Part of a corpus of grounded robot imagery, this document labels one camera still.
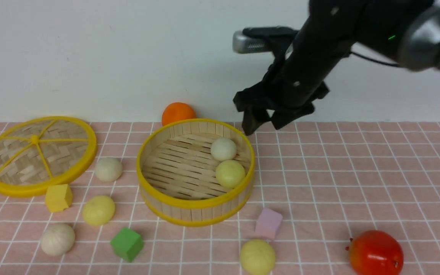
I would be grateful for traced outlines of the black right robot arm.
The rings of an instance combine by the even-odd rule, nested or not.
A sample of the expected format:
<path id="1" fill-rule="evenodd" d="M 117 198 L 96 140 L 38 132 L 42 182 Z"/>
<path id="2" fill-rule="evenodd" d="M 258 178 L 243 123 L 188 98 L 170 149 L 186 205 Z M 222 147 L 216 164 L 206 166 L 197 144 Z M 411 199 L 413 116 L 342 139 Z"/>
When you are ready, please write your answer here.
<path id="1" fill-rule="evenodd" d="M 314 112 L 329 88 L 325 77 L 355 43 L 410 71 L 440 70 L 440 5 L 433 0 L 311 0 L 297 30 L 247 27 L 233 35 L 233 51 L 272 52 L 262 80 L 236 93 L 242 129 L 252 135 L 270 122 L 279 130 Z"/>

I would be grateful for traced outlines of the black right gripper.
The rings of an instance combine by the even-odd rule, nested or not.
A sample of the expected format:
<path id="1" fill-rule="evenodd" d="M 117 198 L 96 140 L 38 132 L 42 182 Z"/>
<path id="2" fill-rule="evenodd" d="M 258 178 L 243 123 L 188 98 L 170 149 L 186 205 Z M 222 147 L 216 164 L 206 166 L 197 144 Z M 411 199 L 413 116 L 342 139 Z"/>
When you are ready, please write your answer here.
<path id="1" fill-rule="evenodd" d="M 264 123 L 280 130 L 314 113 L 312 101 L 328 74 L 348 55 L 356 23 L 304 23 L 290 48 L 273 53 L 274 61 L 259 83 L 236 93 L 242 129 L 250 136 Z M 274 111 L 270 117 L 268 110 Z"/>

